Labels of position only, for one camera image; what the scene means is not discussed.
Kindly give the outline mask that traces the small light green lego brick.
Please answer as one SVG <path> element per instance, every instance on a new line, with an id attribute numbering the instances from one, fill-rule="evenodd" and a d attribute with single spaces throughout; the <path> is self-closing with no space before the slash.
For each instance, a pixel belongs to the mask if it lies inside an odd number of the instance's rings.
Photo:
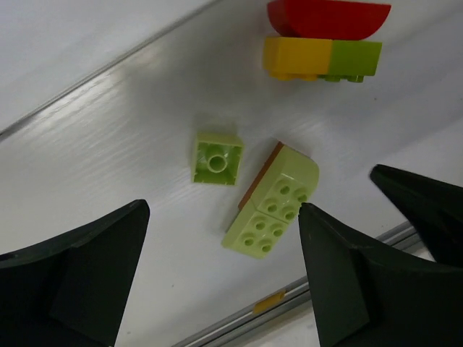
<path id="1" fill-rule="evenodd" d="M 235 134 L 198 132 L 192 147 L 192 183 L 234 186 L 243 150 Z"/>

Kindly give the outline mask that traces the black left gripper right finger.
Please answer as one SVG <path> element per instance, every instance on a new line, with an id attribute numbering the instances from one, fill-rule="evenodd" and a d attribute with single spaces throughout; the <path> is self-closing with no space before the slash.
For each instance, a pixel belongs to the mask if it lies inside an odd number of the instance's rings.
<path id="1" fill-rule="evenodd" d="M 305 203 L 299 228 L 322 346 L 460 346 L 462 270 L 424 260 Z"/>

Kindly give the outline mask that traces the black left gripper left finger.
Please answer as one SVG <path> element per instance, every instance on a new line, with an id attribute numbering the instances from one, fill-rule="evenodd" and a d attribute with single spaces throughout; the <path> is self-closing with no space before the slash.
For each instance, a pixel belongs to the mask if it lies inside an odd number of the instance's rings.
<path id="1" fill-rule="evenodd" d="M 148 230 L 135 200 L 1 256 L 2 346 L 114 346 Z"/>

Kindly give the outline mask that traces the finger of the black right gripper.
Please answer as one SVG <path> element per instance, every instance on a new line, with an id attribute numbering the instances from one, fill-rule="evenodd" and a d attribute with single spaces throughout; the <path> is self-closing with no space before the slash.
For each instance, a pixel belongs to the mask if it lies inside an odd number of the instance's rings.
<path id="1" fill-rule="evenodd" d="M 462 188 L 376 165 L 370 180 L 412 224 L 436 262 L 462 263 Z"/>

